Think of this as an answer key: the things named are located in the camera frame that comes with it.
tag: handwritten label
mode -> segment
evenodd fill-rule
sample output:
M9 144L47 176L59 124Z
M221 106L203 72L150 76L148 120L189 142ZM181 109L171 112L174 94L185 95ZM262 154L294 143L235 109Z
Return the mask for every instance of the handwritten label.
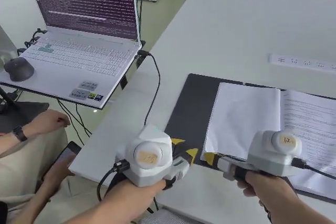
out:
M282 145L288 145L288 146L295 146L296 145L296 139L289 135L282 135L280 137L280 144Z
M139 151L138 154L138 161L146 164L156 164L157 158L157 155L152 152Z

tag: clipboard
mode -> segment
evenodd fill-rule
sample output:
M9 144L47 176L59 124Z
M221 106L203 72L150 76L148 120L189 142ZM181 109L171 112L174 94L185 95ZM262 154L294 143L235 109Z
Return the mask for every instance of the clipboard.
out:
M217 90L219 84L222 82L250 87L271 88L190 73L184 83L181 94L165 129L165 132L172 138L185 140L184 148L203 149ZM201 151L197 153L194 163L212 169L205 161L201 160L201 153ZM297 189L296 192L301 195L336 204L336 200L334 199Z

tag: white paper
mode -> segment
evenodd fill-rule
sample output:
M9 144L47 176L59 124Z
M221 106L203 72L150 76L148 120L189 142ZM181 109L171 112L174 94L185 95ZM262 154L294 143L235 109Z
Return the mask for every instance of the white paper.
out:
M281 128L302 141L302 158L323 172L336 175L336 101L296 91L284 91L281 98ZM295 187L309 188L336 199L336 181L300 170L290 178Z
M280 130L280 90L221 83L208 125L204 152L247 158L257 131Z

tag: white table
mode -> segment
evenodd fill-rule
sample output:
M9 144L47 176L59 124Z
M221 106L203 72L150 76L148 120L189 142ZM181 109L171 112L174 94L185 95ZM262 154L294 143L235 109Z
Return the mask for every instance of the white table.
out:
M336 97L335 75L267 63L270 52L336 61L334 13L333 0L187 0L152 50L162 82L149 122L165 129L189 73ZM70 169L100 180L142 128L156 85L148 57ZM301 198L336 221L335 205ZM256 198L197 165L157 199L203 222L269 224Z

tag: black mouse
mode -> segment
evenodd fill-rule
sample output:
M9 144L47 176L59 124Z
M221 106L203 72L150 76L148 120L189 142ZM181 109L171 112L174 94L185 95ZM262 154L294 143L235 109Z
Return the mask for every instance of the black mouse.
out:
M9 73L12 81L25 81L34 74L34 67L23 57L17 57L8 61L5 71Z

